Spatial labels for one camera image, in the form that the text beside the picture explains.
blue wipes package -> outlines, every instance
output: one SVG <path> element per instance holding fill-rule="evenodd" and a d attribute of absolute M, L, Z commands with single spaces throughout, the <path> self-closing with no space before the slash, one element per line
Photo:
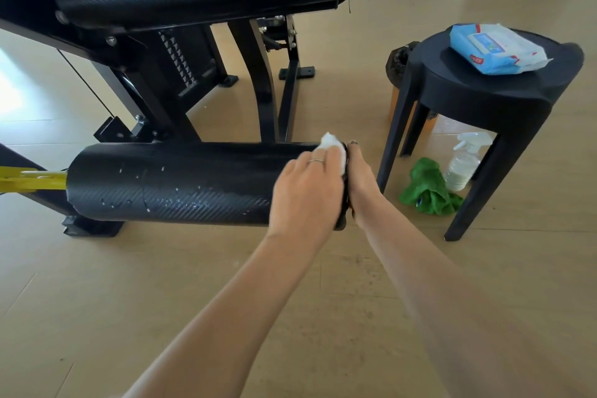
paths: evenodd
<path fill-rule="evenodd" d="M 483 74 L 520 74 L 552 60 L 541 46 L 500 24 L 454 25 L 450 46 Z"/>

wooden floor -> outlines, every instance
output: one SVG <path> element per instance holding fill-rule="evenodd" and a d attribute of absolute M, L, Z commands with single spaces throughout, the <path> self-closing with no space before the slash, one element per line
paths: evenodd
<path fill-rule="evenodd" d="M 461 241 L 443 242 L 449 218 L 419 215 L 398 195 L 414 161 L 425 155 L 445 166 L 455 134 L 471 128 L 440 119 L 412 158 L 396 161 L 386 196 L 595 387 L 595 0 L 350 0 L 334 12 L 296 16 L 302 63 L 316 66 L 317 76 L 301 82 L 294 140 L 315 141 L 326 131 L 357 139 L 376 169 L 388 130 L 387 55 L 456 22 L 501 22 L 578 42 L 585 67 Z M 227 27 L 213 30 L 240 82 L 210 95 L 190 116 L 204 140 L 257 141 L 247 70 Z M 273 70 L 284 65 L 283 52 L 270 58 Z M 281 94 L 282 83 L 276 87 Z M 103 121 L 101 107 L 90 107 L 80 110 Z M 51 145 L 19 133 L 20 118 L 2 118 L 0 141 L 12 139 L 42 164 L 70 160 L 100 122 L 79 127 L 77 113 L 56 116 L 35 119 L 58 126 L 57 137 L 45 141 Z M 27 139 L 19 142 L 20 135 Z M 18 195 L 0 197 L 0 215 L 0 396 L 7 398 L 122 394 L 264 234 L 129 223 L 114 239 L 70 239 L 61 234 L 59 215 Z M 352 220 L 333 235 L 282 312 L 243 396 L 443 396 L 403 304 Z"/>

spray bottle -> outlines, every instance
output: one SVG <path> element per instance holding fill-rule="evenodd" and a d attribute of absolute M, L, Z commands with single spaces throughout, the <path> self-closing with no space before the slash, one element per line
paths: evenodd
<path fill-rule="evenodd" d="M 465 188 L 481 164 L 479 149 L 493 143 L 487 132 L 463 132 L 458 134 L 458 140 L 461 142 L 454 147 L 456 153 L 444 175 L 446 187 L 450 191 L 461 191 Z"/>

